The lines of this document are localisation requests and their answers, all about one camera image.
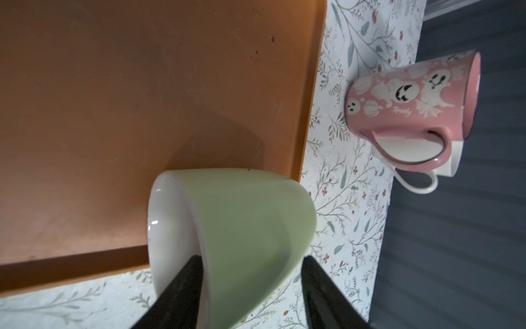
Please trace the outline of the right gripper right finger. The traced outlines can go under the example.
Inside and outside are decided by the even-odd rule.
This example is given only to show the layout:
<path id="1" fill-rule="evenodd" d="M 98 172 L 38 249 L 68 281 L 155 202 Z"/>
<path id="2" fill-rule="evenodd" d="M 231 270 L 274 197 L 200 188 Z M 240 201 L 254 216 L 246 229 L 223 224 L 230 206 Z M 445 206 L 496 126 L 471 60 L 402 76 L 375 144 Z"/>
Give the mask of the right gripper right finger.
<path id="1" fill-rule="evenodd" d="M 305 316 L 309 328 L 370 328 L 314 257 L 301 265 Z"/>

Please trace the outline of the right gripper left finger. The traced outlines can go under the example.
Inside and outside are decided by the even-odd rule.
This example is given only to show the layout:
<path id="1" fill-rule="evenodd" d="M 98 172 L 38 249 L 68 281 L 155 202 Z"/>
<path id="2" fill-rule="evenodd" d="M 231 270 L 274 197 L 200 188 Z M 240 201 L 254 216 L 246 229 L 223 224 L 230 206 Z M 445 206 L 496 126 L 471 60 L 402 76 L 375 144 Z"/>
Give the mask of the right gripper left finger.
<path id="1" fill-rule="evenodd" d="M 203 279 L 202 258 L 194 255 L 133 327 L 135 329 L 195 328 Z"/>

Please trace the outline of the light green mug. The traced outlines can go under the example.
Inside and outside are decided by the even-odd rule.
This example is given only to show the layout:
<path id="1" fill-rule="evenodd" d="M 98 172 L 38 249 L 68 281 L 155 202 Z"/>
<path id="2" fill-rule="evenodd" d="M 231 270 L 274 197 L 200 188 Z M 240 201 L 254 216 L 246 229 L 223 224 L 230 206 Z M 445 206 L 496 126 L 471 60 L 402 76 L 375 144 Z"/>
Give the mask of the light green mug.
<path id="1" fill-rule="evenodd" d="M 198 325 L 231 328 L 299 266 L 315 230 L 315 205 L 290 178 L 254 169 L 164 171 L 147 211 L 155 292 L 201 256 Z"/>

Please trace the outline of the white cream mug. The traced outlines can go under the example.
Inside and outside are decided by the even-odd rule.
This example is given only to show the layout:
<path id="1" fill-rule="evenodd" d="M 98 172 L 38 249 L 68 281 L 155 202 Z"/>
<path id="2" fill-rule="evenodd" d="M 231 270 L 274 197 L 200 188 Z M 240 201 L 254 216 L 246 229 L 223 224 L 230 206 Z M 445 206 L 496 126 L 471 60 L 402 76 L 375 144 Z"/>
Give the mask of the white cream mug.
<path id="1" fill-rule="evenodd" d="M 412 193 L 425 195 L 438 187 L 440 176 L 452 178 L 460 165 L 464 143 L 444 143 L 440 137 L 430 139 L 381 138 L 373 146 L 373 155 L 380 159 L 396 180 Z M 426 186 L 417 187 L 407 182 L 402 171 L 424 174 Z"/>

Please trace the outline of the pink patterned mug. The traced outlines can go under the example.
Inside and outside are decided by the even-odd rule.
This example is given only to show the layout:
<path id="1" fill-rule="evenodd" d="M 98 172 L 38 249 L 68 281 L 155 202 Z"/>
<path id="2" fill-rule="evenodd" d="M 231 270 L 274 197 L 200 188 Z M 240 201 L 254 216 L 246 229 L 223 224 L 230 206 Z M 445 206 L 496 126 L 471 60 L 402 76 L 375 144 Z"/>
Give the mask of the pink patterned mug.
<path id="1" fill-rule="evenodd" d="M 372 145 L 381 138 L 464 142 L 478 105 L 481 61 L 468 50 L 358 78 L 345 100 L 347 127 Z"/>

